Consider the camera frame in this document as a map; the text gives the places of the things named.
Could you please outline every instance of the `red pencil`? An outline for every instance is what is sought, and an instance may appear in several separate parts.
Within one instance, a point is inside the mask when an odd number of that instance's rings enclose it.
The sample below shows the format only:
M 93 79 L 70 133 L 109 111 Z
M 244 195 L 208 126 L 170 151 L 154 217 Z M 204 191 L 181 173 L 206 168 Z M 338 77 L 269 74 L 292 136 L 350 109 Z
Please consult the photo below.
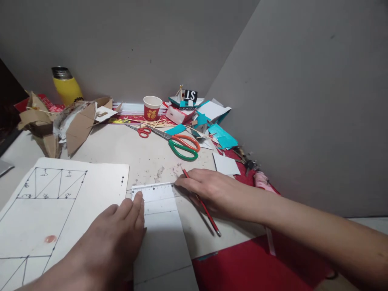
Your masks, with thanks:
M 189 175 L 187 174 L 186 170 L 183 169 L 183 168 L 182 168 L 182 170 L 183 170 L 183 173 L 185 174 L 186 178 L 190 178 Z M 213 226 L 215 232 L 217 233 L 217 235 L 218 235 L 219 237 L 221 237 L 221 232 L 218 230 L 218 227 L 217 227 L 217 225 L 215 224 L 213 218 L 211 217 L 209 211 L 207 210 L 205 203 L 202 201 L 202 199 L 201 199 L 201 197 L 200 197 L 199 195 L 196 194 L 196 196 L 197 196 L 199 202 L 201 202 L 202 207 L 203 207 L 203 209 L 205 210 L 205 212 L 206 212 L 206 214 L 207 214 L 207 217 L 209 218 L 210 223 L 211 223 L 211 225 Z

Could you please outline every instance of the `yellow thermos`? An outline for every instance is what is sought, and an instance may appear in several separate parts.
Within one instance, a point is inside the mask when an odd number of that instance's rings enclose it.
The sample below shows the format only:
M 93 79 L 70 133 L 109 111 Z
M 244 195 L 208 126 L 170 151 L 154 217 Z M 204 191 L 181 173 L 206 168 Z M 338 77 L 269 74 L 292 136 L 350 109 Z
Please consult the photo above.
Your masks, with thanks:
M 54 85 L 63 103 L 68 106 L 75 101 L 83 100 L 80 86 L 66 67 L 52 67 Z

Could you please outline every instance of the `scissors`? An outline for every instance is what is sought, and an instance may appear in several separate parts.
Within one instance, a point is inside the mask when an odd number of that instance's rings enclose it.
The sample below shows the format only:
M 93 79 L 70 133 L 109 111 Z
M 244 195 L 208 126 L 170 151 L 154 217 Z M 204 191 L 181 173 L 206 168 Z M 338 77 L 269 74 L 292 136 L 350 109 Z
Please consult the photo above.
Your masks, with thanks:
M 136 130 L 137 133 L 139 134 L 139 136 L 142 138 L 147 138 L 151 133 L 151 130 L 147 127 L 137 128 L 137 127 L 133 127 L 132 125 L 129 125 L 129 124 L 126 124 L 126 126 Z
M 153 131 L 155 134 L 159 135 L 160 137 L 163 137 L 165 140 L 169 141 L 169 146 L 173 150 L 174 154 L 181 158 L 182 160 L 192 162 L 198 158 L 198 152 L 201 149 L 199 146 L 199 143 L 193 139 L 192 137 L 186 136 L 186 135 L 169 135 L 168 133 L 165 133 L 164 131 L 160 131 L 158 129 L 154 129 L 148 125 L 146 125 L 151 131 Z M 191 141 L 195 148 L 188 143 L 186 143 L 183 139 L 187 139 Z M 176 148 L 180 148 L 181 150 L 187 151 L 191 154 L 193 154 L 193 157 L 187 157 L 185 155 L 182 155 L 179 151 L 177 151 Z

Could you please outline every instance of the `black sign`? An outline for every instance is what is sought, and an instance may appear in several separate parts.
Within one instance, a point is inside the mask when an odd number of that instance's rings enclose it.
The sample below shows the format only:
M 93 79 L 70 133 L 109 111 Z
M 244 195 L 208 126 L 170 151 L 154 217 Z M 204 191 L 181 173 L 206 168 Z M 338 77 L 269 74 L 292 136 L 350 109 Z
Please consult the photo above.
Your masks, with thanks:
M 191 91 L 191 90 L 185 90 L 185 101 L 193 101 L 193 104 L 197 102 L 198 98 L 198 92 L 197 91 Z

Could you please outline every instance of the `hand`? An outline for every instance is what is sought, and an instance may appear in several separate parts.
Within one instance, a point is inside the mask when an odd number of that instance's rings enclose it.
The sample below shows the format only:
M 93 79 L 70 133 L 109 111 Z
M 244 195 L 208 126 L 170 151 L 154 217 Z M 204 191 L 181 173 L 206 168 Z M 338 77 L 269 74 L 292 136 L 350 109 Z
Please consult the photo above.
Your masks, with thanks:
M 139 191 L 133 202 L 126 198 L 97 216 L 70 252 L 31 287 L 113 290 L 130 275 L 144 234 L 144 200 Z
M 259 210 L 257 199 L 262 196 L 264 190 L 206 169 L 192 169 L 188 171 L 188 175 L 190 178 L 181 175 L 175 184 L 198 194 L 210 211 L 230 218 L 256 221 Z M 194 195 L 190 199 L 202 209 Z

